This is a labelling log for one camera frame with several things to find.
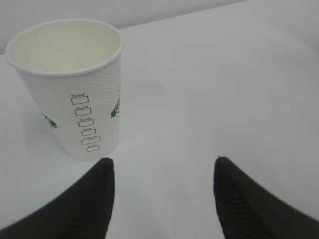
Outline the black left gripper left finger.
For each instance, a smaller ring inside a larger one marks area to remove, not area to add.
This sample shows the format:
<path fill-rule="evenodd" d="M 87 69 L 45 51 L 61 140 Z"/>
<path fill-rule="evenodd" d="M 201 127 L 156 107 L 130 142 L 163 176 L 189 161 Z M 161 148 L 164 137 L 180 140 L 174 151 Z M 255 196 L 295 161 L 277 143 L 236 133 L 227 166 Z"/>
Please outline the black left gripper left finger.
<path fill-rule="evenodd" d="M 100 159 L 44 207 L 2 229 L 2 239 L 104 239 L 115 196 L 114 163 Z"/>

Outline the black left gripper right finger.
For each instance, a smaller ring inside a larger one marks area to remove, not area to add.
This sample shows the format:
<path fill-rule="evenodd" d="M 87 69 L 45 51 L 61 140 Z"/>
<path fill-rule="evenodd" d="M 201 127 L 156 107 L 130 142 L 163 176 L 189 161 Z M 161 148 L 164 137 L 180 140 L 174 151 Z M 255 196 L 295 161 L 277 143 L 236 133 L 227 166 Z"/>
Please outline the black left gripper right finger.
<path fill-rule="evenodd" d="M 216 212 L 227 239 L 317 239 L 319 222 L 268 192 L 227 157 L 214 165 Z"/>

